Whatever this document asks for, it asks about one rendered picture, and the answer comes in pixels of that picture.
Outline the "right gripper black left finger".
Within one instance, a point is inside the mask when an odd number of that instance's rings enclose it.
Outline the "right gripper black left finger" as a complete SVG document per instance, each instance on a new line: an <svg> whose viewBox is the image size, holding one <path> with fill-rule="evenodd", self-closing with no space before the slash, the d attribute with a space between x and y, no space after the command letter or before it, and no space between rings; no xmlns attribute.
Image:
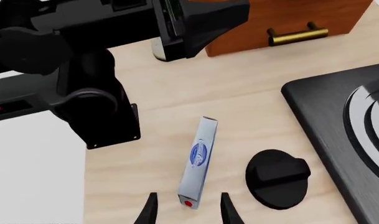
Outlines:
<svg viewBox="0 0 379 224"><path fill-rule="evenodd" d="M156 224L158 211L158 197L156 192L151 192L143 209L134 224Z"/></svg>

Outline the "round black stove knob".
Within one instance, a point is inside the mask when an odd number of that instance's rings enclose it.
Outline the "round black stove knob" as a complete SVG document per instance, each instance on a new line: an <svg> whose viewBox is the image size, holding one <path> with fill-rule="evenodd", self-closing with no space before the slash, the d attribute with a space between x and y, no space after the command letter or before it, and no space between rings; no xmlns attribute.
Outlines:
<svg viewBox="0 0 379 224"><path fill-rule="evenodd" d="M286 210L302 202L310 175L311 170L304 159L277 149L267 149L251 158L245 180L248 190L259 203L275 210Z"/></svg>

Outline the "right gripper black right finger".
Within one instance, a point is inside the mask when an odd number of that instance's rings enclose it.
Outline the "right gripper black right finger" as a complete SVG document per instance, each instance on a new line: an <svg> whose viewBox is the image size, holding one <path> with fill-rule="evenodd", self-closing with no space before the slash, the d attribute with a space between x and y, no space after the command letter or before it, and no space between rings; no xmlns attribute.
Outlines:
<svg viewBox="0 0 379 224"><path fill-rule="evenodd" d="M223 224L244 224L227 192L222 192L220 211Z"/></svg>

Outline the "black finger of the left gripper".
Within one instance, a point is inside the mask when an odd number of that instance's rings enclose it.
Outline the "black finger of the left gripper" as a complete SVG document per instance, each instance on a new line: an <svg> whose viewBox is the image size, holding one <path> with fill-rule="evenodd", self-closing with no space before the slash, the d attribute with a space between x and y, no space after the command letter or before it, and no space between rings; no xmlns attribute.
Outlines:
<svg viewBox="0 0 379 224"><path fill-rule="evenodd" d="M248 21L249 0L179 0L183 16L185 57L195 57L217 37Z"/></svg>

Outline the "flat black stove plate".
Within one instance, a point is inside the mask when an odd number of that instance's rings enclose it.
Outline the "flat black stove plate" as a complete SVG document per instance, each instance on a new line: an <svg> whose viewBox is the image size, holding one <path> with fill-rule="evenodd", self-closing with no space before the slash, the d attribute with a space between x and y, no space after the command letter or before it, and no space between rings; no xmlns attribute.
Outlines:
<svg viewBox="0 0 379 224"><path fill-rule="evenodd" d="M294 80L281 93L358 224L379 224L379 64Z"/></svg>

